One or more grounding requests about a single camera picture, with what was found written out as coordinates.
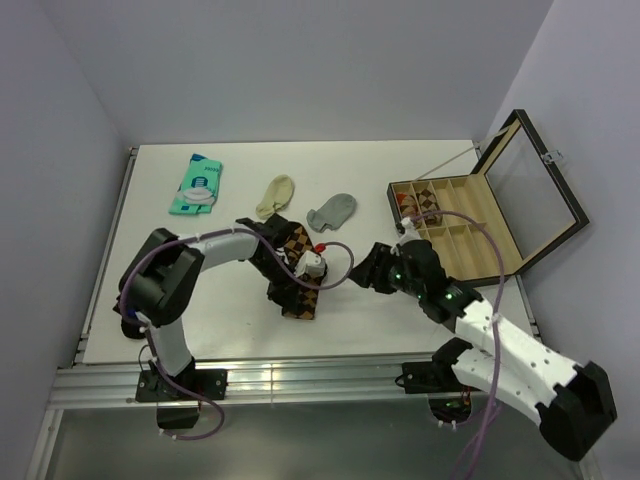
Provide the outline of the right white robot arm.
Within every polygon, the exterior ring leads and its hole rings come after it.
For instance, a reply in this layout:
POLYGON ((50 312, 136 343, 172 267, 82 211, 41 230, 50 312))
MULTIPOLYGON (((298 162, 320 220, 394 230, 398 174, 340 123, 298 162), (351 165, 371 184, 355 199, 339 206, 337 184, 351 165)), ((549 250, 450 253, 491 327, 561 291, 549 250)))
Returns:
POLYGON ((445 273, 430 242, 375 243, 349 277, 362 288, 415 298, 453 335, 430 360, 403 365, 406 393, 461 386, 494 393, 571 461, 582 460, 616 420, 609 378, 599 365, 581 365, 495 314, 492 302, 445 273))

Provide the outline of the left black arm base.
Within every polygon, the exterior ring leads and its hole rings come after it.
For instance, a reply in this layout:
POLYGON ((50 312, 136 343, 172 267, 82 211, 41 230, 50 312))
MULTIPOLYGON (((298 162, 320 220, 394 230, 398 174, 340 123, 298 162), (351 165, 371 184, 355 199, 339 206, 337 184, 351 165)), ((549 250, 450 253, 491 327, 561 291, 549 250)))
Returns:
POLYGON ((207 438, 218 433, 226 415, 218 404, 225 398, 228 385, 226 369, 198 369, 192 360, 179 375, 164 376, 158 367, 149 362, 138 378, 135 402, 156 405, 156 423, 163 434, 181 440, 207 438), (200 420, 205 406, 218 414, 216 426, 211 432, 187 434, 200 420))

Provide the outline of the brown argyle sock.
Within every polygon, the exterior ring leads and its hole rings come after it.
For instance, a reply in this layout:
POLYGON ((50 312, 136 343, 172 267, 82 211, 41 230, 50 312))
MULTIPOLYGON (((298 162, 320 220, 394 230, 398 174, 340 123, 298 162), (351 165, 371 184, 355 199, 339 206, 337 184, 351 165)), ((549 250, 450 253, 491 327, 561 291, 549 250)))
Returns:
POLYGON ((440 227, 443 215, 439 214, 440 206, 435 194, 429 188, 416 191, 417 202, 422 215, 422 220, 427 227, 440 227))
MULTIPOLYGON (((300 256, 307 250, 313 250, 314 252, 316 252, 316 250, 305 227, 298 222, 293 222, 292 226, 293 230, 286 238, 281 250, 284 255, 285 263, 295 274, 295 267, 300 256)), ((312 278, 305 275, 298 279, 304 283, 320 286, 327 276, 327 271, 328 267, 326 266, 326 274, 323 277, 312 278)), ((301 286, 297 282, 294 283, 294 286, 297 287, 298 290, 295 294, 293 305, 290 307, 283 307, 281 314, 288 318, 313 320, 315 318, 319 291, 317 289, 310 289, 301 286)))

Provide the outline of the black compartment storage box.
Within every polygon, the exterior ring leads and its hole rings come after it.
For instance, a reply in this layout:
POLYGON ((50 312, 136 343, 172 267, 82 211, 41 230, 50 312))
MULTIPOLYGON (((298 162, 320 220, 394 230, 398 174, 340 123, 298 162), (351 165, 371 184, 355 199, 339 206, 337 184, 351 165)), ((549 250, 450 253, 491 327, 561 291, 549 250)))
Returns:
POLYGON ((416 229, 431 242, 447 274, 474 287, 522 275, 590 220, 528 113, 515 109, 473 169, 463 175, 393 182, 387 188, 396 224, 396 194, 429 188, 443 215, 440 227, 416 229))

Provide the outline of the rolled brown argyle sock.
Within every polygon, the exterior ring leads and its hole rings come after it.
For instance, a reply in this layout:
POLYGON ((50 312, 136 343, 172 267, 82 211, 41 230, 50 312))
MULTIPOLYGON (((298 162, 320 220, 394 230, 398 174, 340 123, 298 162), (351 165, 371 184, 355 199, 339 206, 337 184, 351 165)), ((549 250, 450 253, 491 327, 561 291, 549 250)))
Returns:
POLYGON ((416 191, 417 202, 422 215, 422 220, 427 227, 440 227, 443 215, 439 214, 440 206, 435 194, 429 188, 416 191))

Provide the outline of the cream ankle sock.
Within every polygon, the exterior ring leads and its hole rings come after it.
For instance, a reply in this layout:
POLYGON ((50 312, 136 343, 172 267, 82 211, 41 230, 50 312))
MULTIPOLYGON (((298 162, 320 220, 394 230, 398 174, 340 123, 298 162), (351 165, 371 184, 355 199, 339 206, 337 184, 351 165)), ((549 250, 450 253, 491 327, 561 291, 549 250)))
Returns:
POLYGON ((285 208, 293 197, 294 191, 294 182, 288 175, 275 177, 255 208, 257 217, 261 220, 266 220, 274 213, 285 208))

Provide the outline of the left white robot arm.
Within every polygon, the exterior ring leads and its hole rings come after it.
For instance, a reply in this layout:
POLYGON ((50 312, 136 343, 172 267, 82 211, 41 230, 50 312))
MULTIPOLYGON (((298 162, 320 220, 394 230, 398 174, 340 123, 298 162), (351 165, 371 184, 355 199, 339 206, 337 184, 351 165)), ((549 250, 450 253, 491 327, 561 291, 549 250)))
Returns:
POLYGON ((186 345, 182 314, 202 272, 247 260, 268 280, 267 298, 284 316, 302 319, 313 317, 317 300, 305 285, 324 278, 323 273, 290 277, 314 246, 300 223, 279 215, 264 223, 242 218, 220 235, 205 235, 191 244, 179 238, 165 228, 152 231, 119 281, 125 300, 114 306, 125 336, 141 338, 139 327, 149 328, 164 369, 158 385, 172 399, 187 397, 195 386, 195 360, 186 345))

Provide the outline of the grey ankle sock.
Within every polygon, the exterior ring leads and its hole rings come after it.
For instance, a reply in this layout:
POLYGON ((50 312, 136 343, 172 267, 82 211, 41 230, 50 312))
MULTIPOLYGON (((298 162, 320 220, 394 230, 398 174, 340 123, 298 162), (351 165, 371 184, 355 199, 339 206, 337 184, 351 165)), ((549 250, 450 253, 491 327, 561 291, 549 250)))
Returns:
POLYGON ((308 226, 315 232, 338 230, 355 213, 356 199, 348 193, 339 193, 329 198, 318 210, 307 212, 308 226))

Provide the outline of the teal patterned sock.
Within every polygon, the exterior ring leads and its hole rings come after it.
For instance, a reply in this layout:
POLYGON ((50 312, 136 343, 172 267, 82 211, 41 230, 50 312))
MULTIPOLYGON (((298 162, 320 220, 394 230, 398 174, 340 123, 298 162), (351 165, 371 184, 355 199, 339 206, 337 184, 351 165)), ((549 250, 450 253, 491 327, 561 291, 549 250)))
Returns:
POLYGON ((222 171, 220 161, 193 154, 168 213, 209 214, 218 199, 222 171))

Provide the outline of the aluminium frame rail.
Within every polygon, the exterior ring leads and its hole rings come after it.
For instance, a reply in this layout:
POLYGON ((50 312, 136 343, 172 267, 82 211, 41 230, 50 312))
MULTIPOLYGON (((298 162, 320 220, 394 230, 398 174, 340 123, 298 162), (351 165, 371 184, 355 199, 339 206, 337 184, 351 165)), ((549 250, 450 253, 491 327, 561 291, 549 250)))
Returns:
MULTIPOLYGON (((228 405, 394 400, 405 396, 394 379, 405 362, 428 354, 204 361, 199 370, 227 371, 228 405)), ((79 410, 138 407, 139 365, 76 365, 56 372, 46 408, 79 410)))

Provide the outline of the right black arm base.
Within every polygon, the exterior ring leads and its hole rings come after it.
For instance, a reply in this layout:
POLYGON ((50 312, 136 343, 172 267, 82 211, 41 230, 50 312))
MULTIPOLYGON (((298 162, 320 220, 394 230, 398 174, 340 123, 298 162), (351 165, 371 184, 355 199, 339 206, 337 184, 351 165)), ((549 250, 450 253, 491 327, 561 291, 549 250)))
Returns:
POLYGON ((407 395, 425 394, 437 420, 461 423, 472 417, 471 394, 475 388, 460 383, 447 365, 433 361, 405 362, 394 383, 407 395))

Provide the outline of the black blue sock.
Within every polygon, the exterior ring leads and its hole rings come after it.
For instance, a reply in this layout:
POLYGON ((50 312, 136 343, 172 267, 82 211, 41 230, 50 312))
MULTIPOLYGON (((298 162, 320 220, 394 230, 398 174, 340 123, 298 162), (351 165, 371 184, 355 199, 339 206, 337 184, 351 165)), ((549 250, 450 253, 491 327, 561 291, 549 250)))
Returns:
POLYGON ((126 304, 126 313, 121 309, 121 294, 116 297, 114 312, 120 315, 120 328, 123 335, 131 340, 142 340, 145 338, 145 330, 149 325, 149 320, 143 315, 135 303, 126 304))

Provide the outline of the rolled orange argyle sock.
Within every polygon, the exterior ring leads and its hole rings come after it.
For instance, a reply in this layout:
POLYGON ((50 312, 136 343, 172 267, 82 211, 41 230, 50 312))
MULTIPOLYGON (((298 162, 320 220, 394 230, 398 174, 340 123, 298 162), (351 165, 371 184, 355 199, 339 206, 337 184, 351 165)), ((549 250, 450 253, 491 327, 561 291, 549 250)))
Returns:
POLYGON ((396 194, 396 200, 398 203, 401 218, 409 218, 416 229, 421 226, 421 220, 418 218, 420 211, 418 204, 413 195, 406 192, 400 192, 396 194))

